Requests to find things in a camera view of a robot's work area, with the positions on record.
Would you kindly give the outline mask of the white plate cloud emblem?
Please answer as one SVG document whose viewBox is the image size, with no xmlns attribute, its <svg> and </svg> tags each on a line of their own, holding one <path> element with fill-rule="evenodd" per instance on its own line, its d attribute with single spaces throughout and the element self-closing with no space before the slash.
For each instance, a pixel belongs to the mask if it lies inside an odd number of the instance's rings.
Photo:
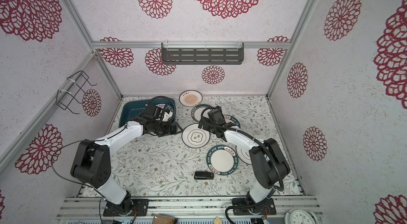
<svg viewBox="0 0 407 224">
<path fill-rule="evenodd" d="M 200 129 L 198 123 L 187 126 L 181 135 L 183 143 L 193 149 L 198 149 L 206 146 L 210 141 L 208 131 Z"/>
</svg>

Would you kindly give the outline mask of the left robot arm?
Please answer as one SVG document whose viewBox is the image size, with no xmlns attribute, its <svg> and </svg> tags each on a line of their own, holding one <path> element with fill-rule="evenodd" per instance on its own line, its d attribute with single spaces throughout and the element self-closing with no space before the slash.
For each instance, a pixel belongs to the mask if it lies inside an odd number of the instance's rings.
<svg viewBox="0 0 407 224">
<path fill-rule="evenodd" d="M 116 131 L 97 140 L 80 142 L 71 168 L 71 176 L 101 194 L 114 216 L 128 216 L 135 211 L 131 194 L 121 187 L 111 173 L 111 157 L 130 141 L 145 134 L 162 137 L 174 135 L 180 128 L 175 122 L 176 108 L 147 105 L 143 112 Z"/>
</svg>

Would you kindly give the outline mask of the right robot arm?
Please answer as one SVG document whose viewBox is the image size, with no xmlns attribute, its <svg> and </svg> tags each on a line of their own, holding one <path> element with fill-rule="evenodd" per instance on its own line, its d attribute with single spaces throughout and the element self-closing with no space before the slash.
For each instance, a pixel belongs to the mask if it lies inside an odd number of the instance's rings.
<svg viewBox="0 0 407 224">
<path fill-rule="evenodd" d="M 198 127 L 249 153 L 256 182 L 247 194 L 247 206 L 263 205 L 276 191 L 283 192 L 290 166 L 276 140 L 255 138 L 235 123 L 227 123 L 219 106 L 206 109 L 208 117 L 201 115 Z"/>
</svg>

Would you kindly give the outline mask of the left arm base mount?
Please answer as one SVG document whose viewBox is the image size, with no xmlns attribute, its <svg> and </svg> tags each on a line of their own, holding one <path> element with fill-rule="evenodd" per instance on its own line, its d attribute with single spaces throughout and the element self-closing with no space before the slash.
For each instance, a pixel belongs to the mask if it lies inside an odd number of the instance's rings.
<svg viewBox="0 0 407 224">
<path fill-rule="evenodd" d="M 127 216 L 146 216 L 149 205 L 149 199 L 132 198 L 129 192 L 123 202 L 115 205 L 109 201 L 105 206 L 104 217 L 127 217 Z"/>
</svg>

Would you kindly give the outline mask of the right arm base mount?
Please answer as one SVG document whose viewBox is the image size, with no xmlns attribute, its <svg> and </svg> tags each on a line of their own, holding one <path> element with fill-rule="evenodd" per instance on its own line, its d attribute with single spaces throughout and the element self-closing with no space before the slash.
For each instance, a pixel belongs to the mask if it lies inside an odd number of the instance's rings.
<svg viewBox="0 0 407 224">
<path fill-rule="evenodd" d="M 259 203 L 254 203 L 248 198 L 233 198 L 231 211 L 233 211 L 235 216 L 268 216 L 277 214 L 272 198 L 265 198 Z"/>
</svg>

